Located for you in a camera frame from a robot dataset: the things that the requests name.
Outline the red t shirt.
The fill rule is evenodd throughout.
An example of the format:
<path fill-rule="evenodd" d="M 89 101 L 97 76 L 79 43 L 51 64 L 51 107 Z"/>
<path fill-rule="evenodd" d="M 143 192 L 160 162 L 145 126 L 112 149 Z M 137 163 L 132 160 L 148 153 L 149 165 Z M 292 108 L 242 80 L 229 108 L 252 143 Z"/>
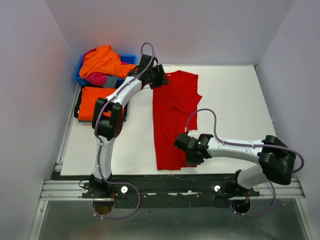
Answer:
<path fill-rule="evenodd" d="M 152 116 L 156 165 L 159 171 L 187 168 L 185 153 L 174 146 L 185 132 L 189 116 L 198 109 L 197 74 L 177 70 L 167 73 L 169 84 L 153 90 Z"/>

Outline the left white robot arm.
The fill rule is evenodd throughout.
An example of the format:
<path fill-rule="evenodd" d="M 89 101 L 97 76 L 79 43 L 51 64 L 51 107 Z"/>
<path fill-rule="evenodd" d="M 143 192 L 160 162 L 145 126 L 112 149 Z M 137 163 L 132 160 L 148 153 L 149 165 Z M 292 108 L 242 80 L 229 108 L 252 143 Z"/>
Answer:
<path fill-rule="evenodd" d="M 146 85 L 151 89 L 169 84 L 164 68 L 152 55 L 143 54 L 140 63 L 125 78 L 123 84 L 106 98 L 99 97 L 94 106 L 92 128 L 97 142 L 97 153 L 92 174 L 88 178 L 88 193 L 107 197 L 112 184 L 111 161 L 116 138 L 124 123 L 124 107 Z"/>

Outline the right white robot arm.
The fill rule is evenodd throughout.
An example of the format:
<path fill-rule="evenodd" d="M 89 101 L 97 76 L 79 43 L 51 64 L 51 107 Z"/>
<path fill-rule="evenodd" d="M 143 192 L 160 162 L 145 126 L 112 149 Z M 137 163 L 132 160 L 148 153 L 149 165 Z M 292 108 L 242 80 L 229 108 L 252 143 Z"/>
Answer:
<path fill-rule="evenodd" d="M 296 154 L 272 135 L 262 140 L 232 143 L 228 139 L 219 140 L 213 134 L 193 136 L 188 132 L 179 134 L 173 145 L 185 153 L 189 166 L 200 165 L 211 158 L 253 163 L 250 168 L 237 170 L 231 182 L 219 185 L 218 195 L 226 198 L 244 197 L 254 186 L 267 182 L 283 186 L 291 184 Z"/>

